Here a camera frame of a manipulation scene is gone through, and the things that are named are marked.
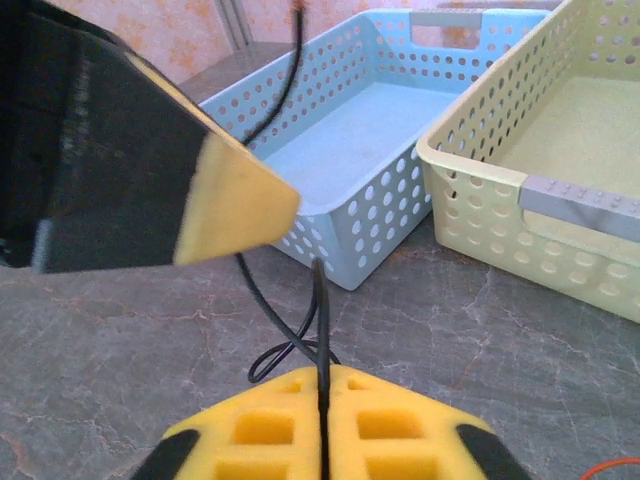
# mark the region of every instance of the gray marble countertop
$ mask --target gray marble countertop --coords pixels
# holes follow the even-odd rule
[[[286,48],[183,88],[211,94]],[[272,248],[247,261],[297,324],[310,272]],[[640,327],[440,247],[431,216],[360,289],[332,287],[331,300],[344,363],[485,419],[536,478],[577,479],[640,454]],[[129,478],[168,426],[247,389],[249,364],[282,341],[231,259],[0,269],[0,318],[3,480]],[[304,365],[294,353],[275,374]]]

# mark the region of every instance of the black cable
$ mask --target black cable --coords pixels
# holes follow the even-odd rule
[[[313,261],[314,290],[318,298],[318,413],[320,420],[320,478],[329,480],[329,398],[331,387],[329,349],[329,291],[327,289],[327,277],[324,273],[322,262],[317,258]]]
[[[284,88],[280,93],[280,98],[276,102],[275,106],[267,115],[267,117],[260,122],[247,137],[243,140],[243,144],[245,146],[249,145],[253,142],[258,136],[278,117],[284,104],[286,103],[289,94],[293,88],[293,84],[295,83],[296,75],[298,73],[300,63],[302,60],[302,50],[303,50],[303,38],[304,38],[304,5],[303,2],[295,2],[295,16],[293,21],[294,28],[294,37],[295,37],[295,53],[289,67],[289,73],[287,81],[285,82]],[[309,309],[307,310],[307,314],[300,325],[300,328],[297,332],[291,330],[291,328],[280,318],[280,316],[276,313],[276,311],[269,305],[269,302],[264,298],[262,292],[256,285],[253,276],[251,275],[251,271],[247,266],[247,263],[244,259],[244,256],[241,253],[236,254],[236,260],[238,262],[238,266],[240,267],[240,271],[247,282],[247,286],[249,287],[249,291],[252,296],[260,305],[264,313],[267,315],[269,320],[271,320],[276,327],[282,332],[282,334],[287,337],[288,341],[276,345],[263,354],[261,354],[251,365],[249,368],[249,373],[247,375],[249,382],[257,383],[262,381],[275,367],[277,367],[286,357],[289,355],[294,348],[300,350],[309,360],[320,367],[320,357],[322,356],[323,362],[328,362],[329,359],[334,363],[339,364],[340,361],[335,356],[333,352],[329,349],[328,345],[328,327],[327,327],[327,339],[321,340],[318,338],[320,345],[318,342],[314,342],[312,340],[305,340],[303,337],[309,330],[316,313],[318,312],[318,303],[328,302],[328,293],[326,290],[326,276],[324,274],[324,268],[322,268],[322,264],[319,260],[314,260],[314,285],[313,292],[311,295],[311,302],[309,304]],[[322,287],[318,286],[319,279],[324,279],[322,283]],[[322,297],[318,299],[319,289],[322,291]],[[327,315],[326,321],[328,322],[328,306],[325,308],[324,306],[320,306],[321,311],[325,311]],[[314,352],[310,347],[315,347],[319,351],[318,353]],[[273,357],[269,363],[262,369],[258,370],[260,365],[262,365],[267,359]]]

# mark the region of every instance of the yellow sponge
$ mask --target yellow sponge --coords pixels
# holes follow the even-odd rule
[[[461,424],[491,431],[435,400],[352,368],[331,367],[333,480],[484,479],[456,431]],[[158,454],[155,475],[137,478],[319,480],[316,369],[295,370],[223,401],[170,428],[164,441],[185,432],[194,436],[192,443],[167,445],[172,455],[184,452],[172,467],[166,454]],[[175,475],[160,477],[167,468]]]

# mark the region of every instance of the black rubber edge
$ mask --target black rubber edge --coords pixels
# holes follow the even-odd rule
[[[493,433],[467,424],[456,430],[487,480],[533,480]]]
[[[184,430],[162,440],[131,480],[173,480],[198,443],[197,430]]]

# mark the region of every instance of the gray plastic strip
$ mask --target gray plastic strip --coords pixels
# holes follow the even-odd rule
[[[439,8],[411,12],[411,24],[420,27],[482,27],[482,10],[470,8]]]
[[[530,175],[520,207],[598,232],[640,242],[640,199]]]

